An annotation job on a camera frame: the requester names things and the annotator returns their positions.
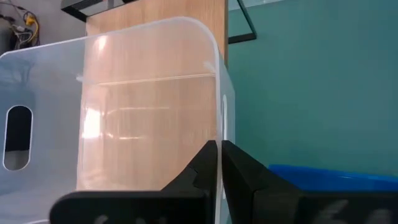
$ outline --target teal wall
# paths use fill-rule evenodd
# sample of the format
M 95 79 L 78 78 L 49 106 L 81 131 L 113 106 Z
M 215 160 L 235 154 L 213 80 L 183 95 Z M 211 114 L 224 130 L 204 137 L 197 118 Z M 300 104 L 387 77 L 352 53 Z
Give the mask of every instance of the teal wall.
M 236 144 L 264 164 L 398 175 L 398 1 L 248 11 L 258 39 L 229 45 Z

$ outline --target wooden panel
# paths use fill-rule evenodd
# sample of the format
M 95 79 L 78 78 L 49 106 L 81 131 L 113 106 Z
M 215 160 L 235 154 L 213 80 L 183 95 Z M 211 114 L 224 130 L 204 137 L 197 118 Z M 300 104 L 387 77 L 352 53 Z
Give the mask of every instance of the wooden panel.
M 86 30 L 88 35 L 101 34 L 175 16 L 192 17 L 204 23 L 227 61 L 227 0 L 138 0 L 89 17 Z
M 190 16 L 210 28 L 225 54 L 226 9 L 225 0 L 139 0 L 89 18 L 87 33 Z M 189 36 L 171 44 L 140 43 L 178 33 L 157 29 L 108 38 L 103 47 L 100 39 L 86 42 L 84 78 L 102 84 L 83 85 L 81 131 L 93 115 L 102 134 L 80 141 L 78 190 L 159 190 L 216 139 L 215 74 L 203 66 L 215 61 L 211 45 L 193 45 Z M 206 40 L 199 32 L 194 36 L 198 43 Z M 202 77 L 173 78 L 184 75 Z

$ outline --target blue plastic bin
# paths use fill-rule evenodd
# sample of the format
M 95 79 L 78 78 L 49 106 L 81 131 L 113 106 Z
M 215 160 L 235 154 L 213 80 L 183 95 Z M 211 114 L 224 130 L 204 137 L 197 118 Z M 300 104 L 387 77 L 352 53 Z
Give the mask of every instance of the blue plastic bin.
M 268 169 L 302 190 L 398 191 L 397 177 L 287 165 L 270 165 Z

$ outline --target plastic bin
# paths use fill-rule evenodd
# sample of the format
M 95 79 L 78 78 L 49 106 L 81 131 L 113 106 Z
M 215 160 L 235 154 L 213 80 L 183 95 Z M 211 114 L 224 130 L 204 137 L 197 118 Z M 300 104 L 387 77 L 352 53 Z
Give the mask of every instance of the plastic bin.
M 0 125 L 14 105 L 33 114 L 28 164 L 0 168 L 0 223 L 46 223 L 75 190 L 160 190 L 207 140 L 234 141 L 232 83 L 191 18 L 8 52 L 0 93 Z
M 288 165 L 270 165 L 269 170 L 301 190 L 398 191 L 398 178 Z

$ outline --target black metal frame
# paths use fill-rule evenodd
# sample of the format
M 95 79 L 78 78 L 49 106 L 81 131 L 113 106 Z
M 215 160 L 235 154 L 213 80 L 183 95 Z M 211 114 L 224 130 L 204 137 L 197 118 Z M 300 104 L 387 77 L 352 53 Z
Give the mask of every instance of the black metal frame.
M 82 22 L 86 22 L 88 16 L 86 14 L 80 12 L 80 10 L 90 7 L 90 6 L 97 4 L 101 1 L 102 0 L 62 0 L 61 10 Z M 124 3 L 129 3 L 129 2 L 133 2 L 133 1 L 137 1 L 137 0 L 123 0 Z M 254 28 L 254 25 L 251 21 L 248 11 L 246 10 L 246 7 L 244 6 L 242 0 L 237 0 L 237 2 L 239 4 L 239 8 L 243 12 L 246 22 L 249 24 L 251 32 L 248 34 L 241 34 L 241 35 L 236 35 L 233 37 L 228 37 L 229 44 L 235 44 L 235 43 L 239 43 L 239 42 L 257 39 L 256 29 Z
M 239 42 L 244 42 L 244 41 L 249 41 L 249 40 L 256 40 L 257 39 L 257 32 L 256 29 L 254 28 L 253 22 L 251 21 L 251 18 L 249 16 L 248 11 L 246 10 L 246 7 L 244 6 L 242 0 L 237 0 L 239 7 L 241 8 L 244 18 L 246 19 L 246 22 L 248 22 L 249 27 L 251 32 L 248 34 L 241 34 L 241 35 L 236 35 L 233 37 L 228 37 L 228 43 L 229 44 L 235 44 Z
M 229 141 L 222 161 L 233 224 L 398 223 L 397 191 L 301 190 Z
M 215 222 L 218 149 L 208 141 L 184 170 L 160 191 L 74 192 L 50 211 L 51 224 L 107 223 L 212 224 Z M 164 217 L 168 221 L 158 221 Z

